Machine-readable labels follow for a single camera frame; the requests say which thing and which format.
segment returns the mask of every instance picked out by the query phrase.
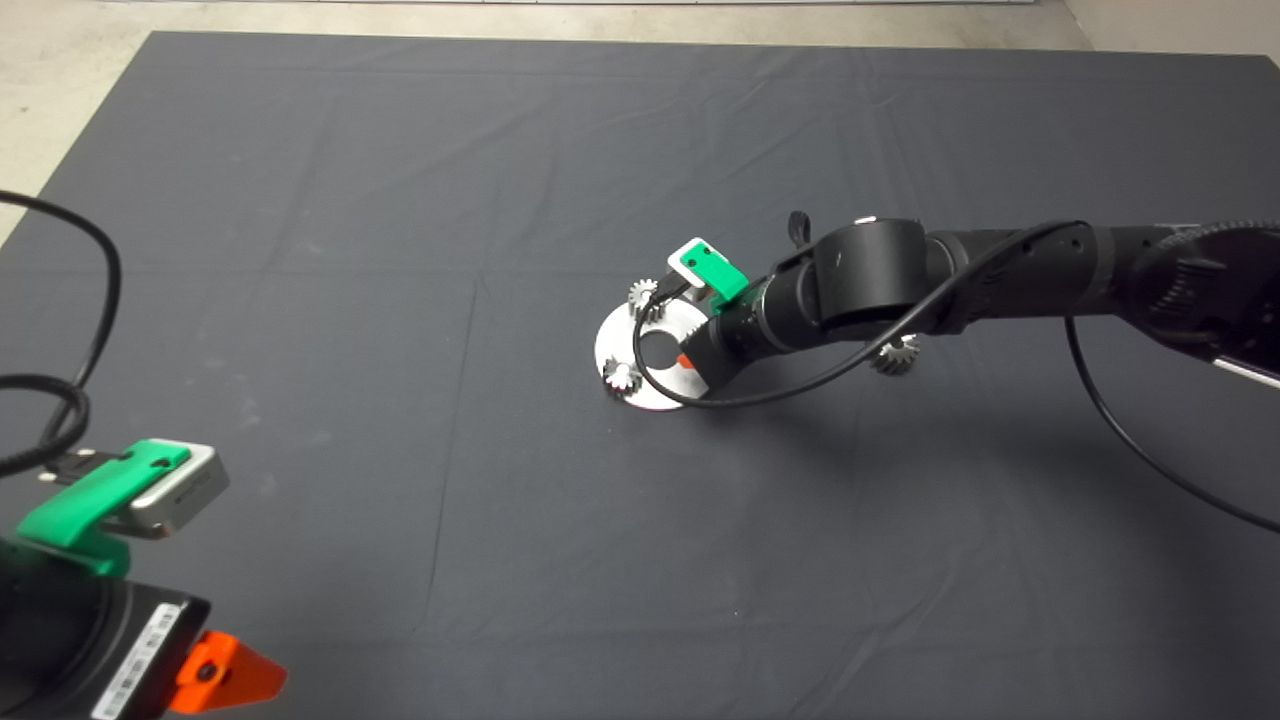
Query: small gear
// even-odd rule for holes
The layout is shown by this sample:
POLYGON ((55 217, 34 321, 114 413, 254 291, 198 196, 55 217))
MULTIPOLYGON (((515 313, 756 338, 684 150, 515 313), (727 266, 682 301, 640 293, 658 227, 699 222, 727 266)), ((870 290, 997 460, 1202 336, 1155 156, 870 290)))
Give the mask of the small gear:
POLYGON ((893 342, 884 343, 872 357, 872 368, 884 375, 901 375, 911 369, 920 355, 920 343, 914 334, 905 334, 893 342))
POLYGON ((640 389, 644 378, 631 363, 620 363, 613 357, 604 361, 604 389, 609 395, 622 398, 640 389))
MULTIPOLYGON (((631 288, 627 291, 627 306, 631 307, 632 318, 635 318, 641 310, 644 310, 644 306, 649 304, 649 299, 653 297, 653 293, 657 292, 657 290, 658 290, 658 282, 649 279, 637 281, 635 284, 631 286, 631 288)), ((662 310, 663 310, 662 305, 654 305, 649 310, 649 318, 646 319, 649 322, 660 320, 662 310)))

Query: white label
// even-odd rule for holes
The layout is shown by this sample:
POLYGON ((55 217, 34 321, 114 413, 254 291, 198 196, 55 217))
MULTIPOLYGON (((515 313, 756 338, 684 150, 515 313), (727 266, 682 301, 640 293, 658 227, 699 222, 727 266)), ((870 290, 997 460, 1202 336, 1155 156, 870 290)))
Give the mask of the white label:
POLYGON ((178 621, 178 614, 180 607, 172 602, 161 602, 156 606, 155 612, 151 614, 151 619, 147 620, 146 626, 138 633, 138 639, 133 641, 133 647, 129 650, 129 655, 124 657, 124 662, 120 664, 120 669, 115 671, 115 676, 106 685, 106 692, 102 697, 97 698, 97 705, 93 706, 93 714, 91 717, 93 720, 115 720, 119 717, 120 711, 133 697, 133 691, 138 685, 138 680, 151 666, 151 661, 155 659, 156 652, 159 652, 160 646, 164 644, 164 639, 169 637, 169 630, 173 629, 173 624, 178 621))

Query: metal disc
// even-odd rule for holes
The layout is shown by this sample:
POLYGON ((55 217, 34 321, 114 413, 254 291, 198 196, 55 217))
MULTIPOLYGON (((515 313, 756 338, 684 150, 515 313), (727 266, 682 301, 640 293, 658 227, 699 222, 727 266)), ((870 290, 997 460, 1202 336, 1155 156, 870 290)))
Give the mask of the metal disc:
MULTIPOLYGON (((662 318, 644 324, 641 336, 652 332, 664 332, 680 342, 689 337, 707 322, 707 315, 690 302, 672 300, 663 307, 662 318)), ((600 331, 595 333, 595 373, 604 379, 604 361, 609 357, 620 363, 635 363, 635 354, 631 352, 631 332, 635 329, 635 319, 626 302, 600 324, 600 331)), ((707 383, 698 370, 682 368, 678 363, 671 368, 658 369, 649 366, 649 373, 663 387, 689 397, 701 397, 707 392, 707 383)), ((622 397, 623 401, 645 410, 675 410, 684 407, 682 404, 662 395, 646 380, 640 382, 640 388, 634 393, 622 397)))

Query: orange tab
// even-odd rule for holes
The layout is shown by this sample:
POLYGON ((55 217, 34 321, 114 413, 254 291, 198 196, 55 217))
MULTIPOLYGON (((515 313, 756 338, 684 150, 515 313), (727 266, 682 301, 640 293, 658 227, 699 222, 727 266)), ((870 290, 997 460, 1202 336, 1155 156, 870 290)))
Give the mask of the orange tab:
POLYGON ((280 694, 288 673, 227 633, 209 630, 187 655, 175 678, 169 710, 196 715, 206 710, 264 702, 280 694))

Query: green clip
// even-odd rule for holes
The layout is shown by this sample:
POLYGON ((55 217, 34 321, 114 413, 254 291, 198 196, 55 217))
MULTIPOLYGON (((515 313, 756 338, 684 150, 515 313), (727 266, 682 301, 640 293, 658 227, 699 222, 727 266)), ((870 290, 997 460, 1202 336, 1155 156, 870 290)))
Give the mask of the green clip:
POLYGON ((680 264, 689 268, 716 293, 710 299, 713 311, 719 311, 721 306, 732 301, 750 284, 741 270, 705 242, 699 241, 690 246, 680 256, 680 264))
POLYGON ((32 510, 18 525, 18 537, 96 575, 123 578, 129 571, 129 546, 104 533, 99 523, 188 457, 186 447, 141 439, 32 510))

